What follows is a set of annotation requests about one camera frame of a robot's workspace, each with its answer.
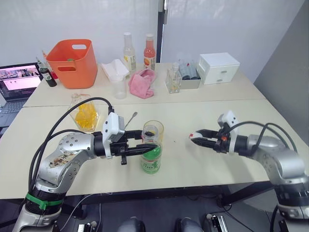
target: pink towel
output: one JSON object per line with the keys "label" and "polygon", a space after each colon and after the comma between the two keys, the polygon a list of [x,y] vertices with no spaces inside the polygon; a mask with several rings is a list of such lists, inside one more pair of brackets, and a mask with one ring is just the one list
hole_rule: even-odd
{"label": "pink towel", "polygon": [[135,72],[128,83],[130,93],[143,99],[153,96],[154,92],[149,88],[154,80],[155,72],[151,69]]}

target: orange basket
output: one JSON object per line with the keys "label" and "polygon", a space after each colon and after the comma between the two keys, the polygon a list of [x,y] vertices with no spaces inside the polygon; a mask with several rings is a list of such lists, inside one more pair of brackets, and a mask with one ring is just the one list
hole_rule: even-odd
{"label": "orange basket", "polygon": [[89,88],[97,76],[91,40],[62,40],[46,60],[65,88]]}

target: laptop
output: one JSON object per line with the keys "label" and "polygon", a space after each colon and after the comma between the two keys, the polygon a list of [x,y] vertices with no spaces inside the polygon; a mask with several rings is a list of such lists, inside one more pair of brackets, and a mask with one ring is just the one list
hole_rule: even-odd
{"label": "laptop", "polygon": [[0,127],[8,127],[42,80],[37,63],[0,67],[0,93],[6,100]]}

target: white bottle cap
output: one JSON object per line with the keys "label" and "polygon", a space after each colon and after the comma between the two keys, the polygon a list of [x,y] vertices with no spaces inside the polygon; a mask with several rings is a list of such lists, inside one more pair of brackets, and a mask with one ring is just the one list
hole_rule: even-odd
{"label": "white bottle cap", "polygon": [[173,70],[177,71],[179,69],[179,64],[177,62],[173,63]]}
{"label": "white bottle cap", "polygon": [[146,34],[147,40],[153,40],[154,39],[154,35],[151,33]]}

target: bottle label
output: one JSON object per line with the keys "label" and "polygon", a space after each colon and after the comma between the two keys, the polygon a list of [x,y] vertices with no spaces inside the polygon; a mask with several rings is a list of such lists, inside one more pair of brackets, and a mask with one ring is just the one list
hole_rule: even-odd
{"label": "bottle label", "polygon": [[155,57],[144,57],[144,68],[155,70]]}
{"label": "bottle label", "polygon": [[47,72],[47,73],[42,73],[42,76],[44,77],[44,79],[45,79],[46,81],[49,81],[49,80],[52,79],[52,77],[49,75],[48,72]]}
{"label": "bottle label", "polygon": [[147,160],[141,156],[141,166],[146,173],[156,173],[161,166],[161,155],[155,160]]}
{"label": "bottle label", "polygon": [[127,67],[129,68],[129,71],[136,70],[135,56],[124,56],[124,59],[127,63]]}

